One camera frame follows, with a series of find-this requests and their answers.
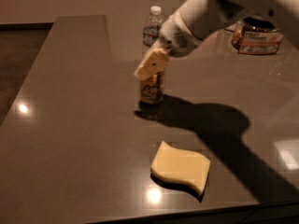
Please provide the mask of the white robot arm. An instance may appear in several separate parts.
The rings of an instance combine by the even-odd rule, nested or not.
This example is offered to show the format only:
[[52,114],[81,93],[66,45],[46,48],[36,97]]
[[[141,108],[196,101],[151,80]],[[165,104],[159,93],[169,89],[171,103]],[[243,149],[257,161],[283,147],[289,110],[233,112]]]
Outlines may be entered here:
[[171,57],[187,56],[214,32],[252,15],[274,24],[299,48],[299,0],[186,0],[162,25],[135,77],[152,77]]

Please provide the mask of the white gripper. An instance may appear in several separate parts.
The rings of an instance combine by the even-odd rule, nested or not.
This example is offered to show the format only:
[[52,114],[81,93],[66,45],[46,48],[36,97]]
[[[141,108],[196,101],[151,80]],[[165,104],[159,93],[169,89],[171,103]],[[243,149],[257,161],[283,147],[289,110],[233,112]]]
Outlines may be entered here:
[[[202,40],[189,30],[179,13],[174,13],[164,22],[160,29],[159,41],[174,58],[186,57],[202,44]],[[150,48],[136,68],[134,76],[139,80],[147,80],[162,72],[169,64],[169,56],[164,49]]]

